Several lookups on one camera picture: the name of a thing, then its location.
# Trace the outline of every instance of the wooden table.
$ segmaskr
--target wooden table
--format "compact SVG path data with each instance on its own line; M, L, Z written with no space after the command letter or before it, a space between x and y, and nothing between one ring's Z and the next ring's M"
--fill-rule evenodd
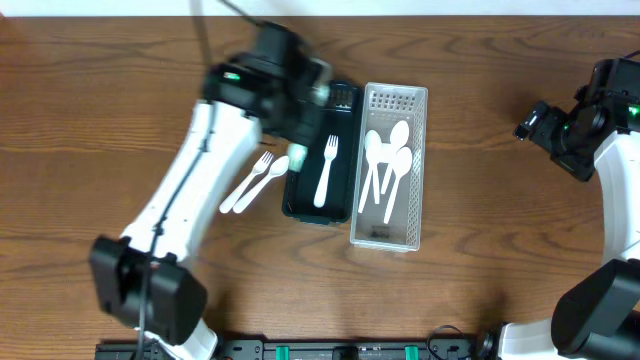
M286 218L278 181L213 221L195 269L211 327L271 339L475 332L549 317L598 267L597 177L577 182L511 133L538 99L568 110L596 61L636 50L637 19L280 21L362 85L429 89L422 245L353 248L348 224ZM217 61L252 39L238 18L208 25ZM89 248L158 187L203 71L189 18L3 20L0 358L88 359L103 339L135 336L98 310Z

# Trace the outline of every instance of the green tape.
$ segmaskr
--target green tape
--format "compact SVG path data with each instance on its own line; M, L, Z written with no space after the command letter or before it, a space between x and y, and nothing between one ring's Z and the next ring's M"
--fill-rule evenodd
M276 360L289 360L289 347L278 346L276 347Z
M407 346L404 348L407 360L420 360L420 354L417 346Z

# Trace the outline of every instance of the green light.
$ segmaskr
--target green light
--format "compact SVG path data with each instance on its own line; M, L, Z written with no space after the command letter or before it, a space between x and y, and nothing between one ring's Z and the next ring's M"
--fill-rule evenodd
M224 73L224 78L229 80L238 81L240 80L240 75L234 73Z

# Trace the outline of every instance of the black plastic tray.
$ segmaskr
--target black plastic tray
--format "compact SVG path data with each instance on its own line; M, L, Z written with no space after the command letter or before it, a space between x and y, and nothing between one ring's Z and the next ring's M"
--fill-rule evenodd
M362 120L362 90L346 81L332 81L318 137L307 152L300 172L287 174L282 212L305 223L344 223L351 217L358 143ZM338 136L338 155L331 163L327 198L322 208L313 205L329 135Z

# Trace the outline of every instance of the white wall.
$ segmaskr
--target white wall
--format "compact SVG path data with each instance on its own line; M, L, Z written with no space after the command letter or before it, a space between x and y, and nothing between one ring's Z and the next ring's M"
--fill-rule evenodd
M201 0L205 15L233 15ZM235 0L256 16L640 15L640 0ZM5 16L186 16L189 0L0 0Z

